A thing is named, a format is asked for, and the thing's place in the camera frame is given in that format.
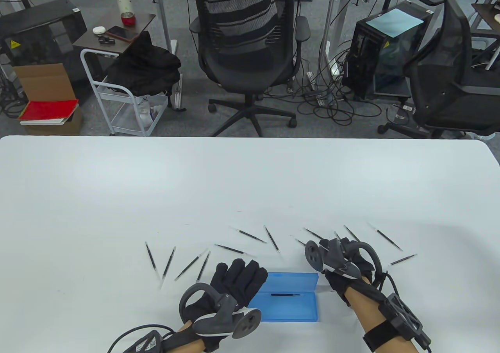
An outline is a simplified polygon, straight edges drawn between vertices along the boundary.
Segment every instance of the transparent blue box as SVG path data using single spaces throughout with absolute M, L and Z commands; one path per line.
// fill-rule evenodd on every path
M 317 322 L 317 273 L 270 272 L 249 308 L 262 312 L 267 322 Z

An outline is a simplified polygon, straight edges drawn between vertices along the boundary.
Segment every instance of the red folder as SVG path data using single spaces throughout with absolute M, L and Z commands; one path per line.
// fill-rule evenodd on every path
M 70 117 L 78 106 L 78 100 L 30 101 L 19 116 L 21 121 L 54 120 Z

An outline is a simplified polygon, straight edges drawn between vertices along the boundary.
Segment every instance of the black bag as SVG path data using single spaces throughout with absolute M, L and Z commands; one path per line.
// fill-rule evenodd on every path
M 180 60 L 164 48 L 152 45 L 143 31 L 107 71 L 107 81 L 128 88 L 135 96 L 172 94 L 180 79 Z

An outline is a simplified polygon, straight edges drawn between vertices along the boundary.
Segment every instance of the cardboard box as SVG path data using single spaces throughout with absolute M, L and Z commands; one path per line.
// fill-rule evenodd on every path
M 62 64 L 14 67 L 26 96 L 32 101 L 75 100 L 70 79 Z M 62 125 L 27 125 L 30 135 L 79 135 L 82 129 L 82 110 L 77 107 Z

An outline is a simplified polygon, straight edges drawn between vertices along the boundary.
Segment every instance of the gloved hand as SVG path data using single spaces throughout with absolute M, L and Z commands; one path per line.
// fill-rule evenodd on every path
M 259 267 L 255 260 L 245 267 L 245 261 L 241 258 L 235 259 L 231 267 L 219 263 L 210 285 L 219 293 L 227 293 L 233 296 L 237 302 L 237 309 L 248 306 L 252 298 L 257 294 L 268 278 L 266 269 Z M 194 322 L 199 317 L 215 313 L 214 300 L 204 294 L 198 301 L 186 306 L 184 315 Z M 202 337 L 205 343 L 205 351 L 214 351 L 218 348 L 220 341 L 225 337 Z
M 348 238 L 341 239 L 341 243 L 344 245 L 348 244 L 349 242 L 350 241 Z M 329 242 L 327 239 L 322 239 L 320 240 L 320 245 L 327 249 L 329 246 Z M 354 253 L 350 253 L 350 260 L 359 268 L 359 270 L 361 271 L 361 275 L 367 278 L 371 283 L 373 281 L 373 275 L 371 272 L 375 270 L 373 265 L 361 256 L 359 250 L 355 251 Z M 323 270 L 323 274 L 325 275 L 325 278 L 327 278 L 328 283 L 330 283 L 330 287 L 332 287 L 332 289 L 337 292 L 342 300 L 347 303 L 348 306 L 350 306 L 344 294 L 349 285 L 354 280 L 345 278 L 341 275 L 336 274 L 335 272 L 328 271 L 327 269 Z

